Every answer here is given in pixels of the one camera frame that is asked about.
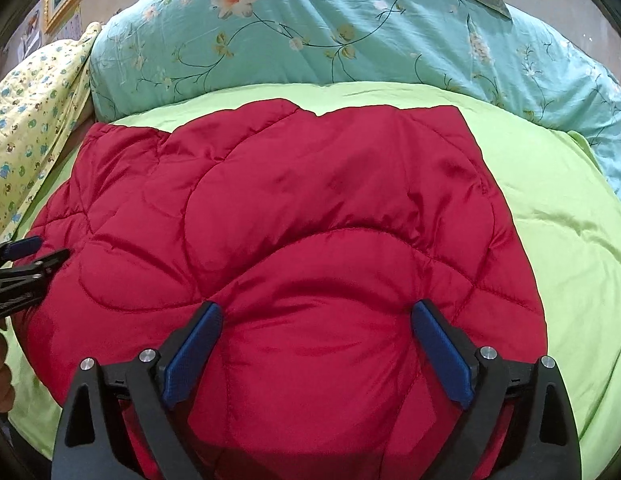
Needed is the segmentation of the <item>person's left hand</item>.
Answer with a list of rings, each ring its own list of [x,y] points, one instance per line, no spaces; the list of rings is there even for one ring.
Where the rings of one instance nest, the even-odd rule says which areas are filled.
[[[14,405],[15,390],[12,386],[12,374],[7,364],[8,344],[0,334],[0,414],[10,412]]]

